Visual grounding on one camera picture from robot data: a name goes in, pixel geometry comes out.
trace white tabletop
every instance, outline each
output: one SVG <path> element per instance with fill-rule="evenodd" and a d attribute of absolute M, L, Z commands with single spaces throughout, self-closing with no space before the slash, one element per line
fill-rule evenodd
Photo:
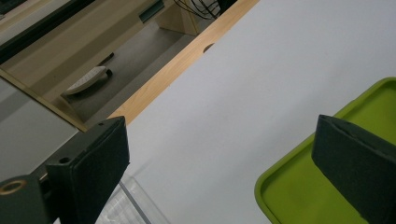
<path fill-rule="evenodd" d="M 269 223 L 256 180 L 395 75 L 395 21 L 395 1 L 261 0 L 127 127 L 127 174 L 171 223 Z"/>

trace wooden panel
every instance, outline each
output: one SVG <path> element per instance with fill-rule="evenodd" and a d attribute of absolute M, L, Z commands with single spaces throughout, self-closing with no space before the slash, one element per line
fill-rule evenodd
<path fill-rule="evenodd" d="M 204 49 L 215 43 L 242 18 L 258 0 L 239 0 L 223 15 L 198 35 L 171 62 L 130 97 L 110 118 L 124 116 L 130 123 L 146 106 L 165 90 L 191 64 L 204 54 Z"/>
<path fill-rule="evenodd" d="M 159 27 L 186 35 L 198 35 L 199 29 L 194 16 L 173 4 L 155 20 Z"/>

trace lime green plastic tray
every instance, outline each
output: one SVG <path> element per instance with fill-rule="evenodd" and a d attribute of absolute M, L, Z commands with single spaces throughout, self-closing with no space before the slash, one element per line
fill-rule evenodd
<path fill-rule="evenodd" d="M 384 78 L 337 114 L 396 145 L 396 78 Z M 314 135 L 263 173 L 255 187 L 272 223 L 367 223 L 311 159 Z"/>

